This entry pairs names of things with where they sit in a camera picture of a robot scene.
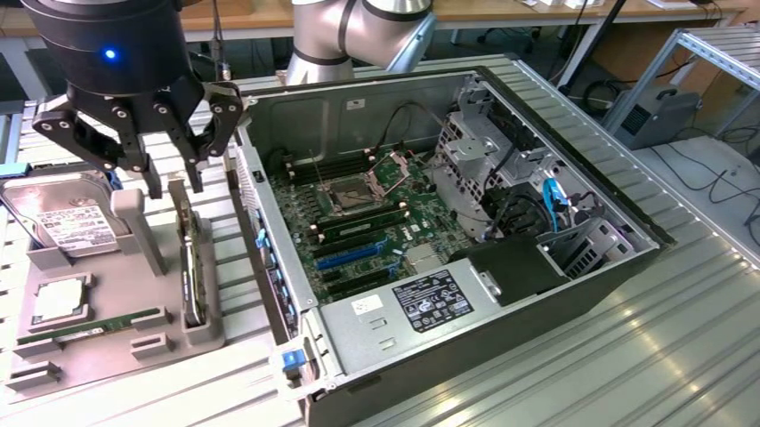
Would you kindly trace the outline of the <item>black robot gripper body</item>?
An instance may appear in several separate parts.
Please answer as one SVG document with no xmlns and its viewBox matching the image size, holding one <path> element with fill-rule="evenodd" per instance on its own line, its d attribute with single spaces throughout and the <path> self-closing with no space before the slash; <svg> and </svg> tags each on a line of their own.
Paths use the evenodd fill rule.
<svg viewBox="0 0 760 427">
<path fill-rule="evenodd" d="M 26 1 L 67 80 L 59 112 L 38 116 L 45 135 L 73 132 L 79 114 L 127 134 L 191 134 L 205 96 L 190 64 L 181 1 Z"/>
</svg>

